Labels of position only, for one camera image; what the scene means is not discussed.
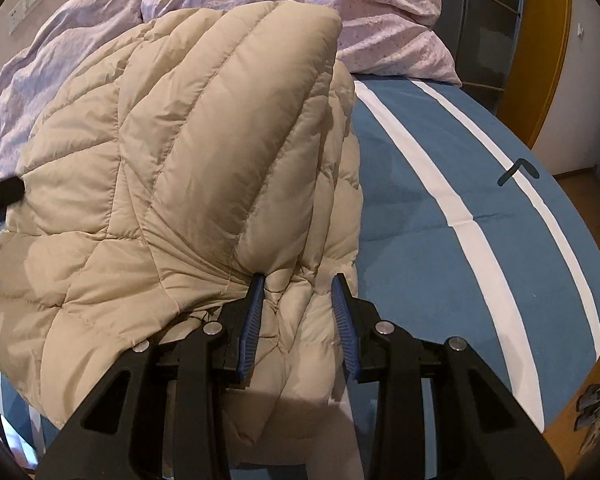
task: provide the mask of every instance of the blue gripper pad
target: blue gripper pad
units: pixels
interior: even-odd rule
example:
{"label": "blue gripper pad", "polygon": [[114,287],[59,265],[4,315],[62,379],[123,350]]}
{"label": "blue gripper pad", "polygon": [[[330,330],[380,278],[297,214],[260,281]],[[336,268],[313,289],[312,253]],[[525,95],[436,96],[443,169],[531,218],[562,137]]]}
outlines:
{"label": "blue gripper pad", "polygon": [[336,317],[340,343],[344,352],[344,364],[355,380],[358,380],[362,371],[360,344],[351,319],[345,292],[337,276],[334,276],[331,280],[331,306]]}
{"label": "blue gripper pad", "polygon": [[264,276],[254,276],[247,293],[249,313],[240,334],[240,355],[236,372],[240,382],[247,380],[256,362],[256,349],[260,335],[260,322],[262,321],[262,302],[264,301]]}

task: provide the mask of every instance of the wooden floor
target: wooden floor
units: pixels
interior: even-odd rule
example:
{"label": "wooden floor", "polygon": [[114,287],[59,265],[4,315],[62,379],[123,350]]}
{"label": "wooden floor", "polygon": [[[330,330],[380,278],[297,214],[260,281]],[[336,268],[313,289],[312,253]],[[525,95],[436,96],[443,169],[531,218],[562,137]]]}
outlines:
{"label": "wooden floor", "polygon": [[[558,183],[576,206],[600,248],[600,181],[593,171],[590,171],[559,178]],[[576,419],[575,402],[582,390],[592,383],[600,383],[600,360],[587,377],[581,390],[571,399],[567,408],[544,433],[544,436],[560,458],[567,475],[573,471],[578,463],[578,452],[587,433],[586,430],[573,431]]]}

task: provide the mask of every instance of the light switch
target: light switch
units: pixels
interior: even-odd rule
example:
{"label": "light switch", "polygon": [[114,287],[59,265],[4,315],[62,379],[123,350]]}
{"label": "light switch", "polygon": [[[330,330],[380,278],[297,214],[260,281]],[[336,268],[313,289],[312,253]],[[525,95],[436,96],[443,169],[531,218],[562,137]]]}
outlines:
{"label": "light switch", "polygon": [[42,0],[20,0],[9,13],[9,34],[12,34],[18,25],[29,16]]}

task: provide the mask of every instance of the black hook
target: black hook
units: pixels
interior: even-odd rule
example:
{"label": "black hook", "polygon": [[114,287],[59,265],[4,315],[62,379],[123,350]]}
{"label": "black hook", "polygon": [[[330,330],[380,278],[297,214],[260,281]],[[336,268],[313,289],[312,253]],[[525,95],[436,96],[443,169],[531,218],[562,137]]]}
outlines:
{"label": "black hook", "polygon": [[519,158],[516,162],[513,163],[507,171],[505,171],[502,176],[498,179],[498,186],[504,186],[505,182],[509,180],[517,170],[519,170],[520,166],[525,168],[526,172],[531,175],[533,178],[540,178],[540,173],[536,170],[535,166],[526,160],[525,158]]}

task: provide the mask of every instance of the quilted down jacket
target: quilted down jacket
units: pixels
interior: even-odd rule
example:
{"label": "quilted down jacket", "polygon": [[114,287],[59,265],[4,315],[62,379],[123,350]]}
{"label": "quilted down jacket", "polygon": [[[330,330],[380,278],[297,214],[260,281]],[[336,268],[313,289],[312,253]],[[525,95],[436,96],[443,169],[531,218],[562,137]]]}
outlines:
{"label": "quilted down jacket", "polygon": [[297,2],[170,12],[89,56],[40,115],[0,235],[0,370],[55,425],[123,351],[184,337],[262,272],[226,437],[244,460],[302,460],[341,363],[331,278],[356,288],[340,29]]}

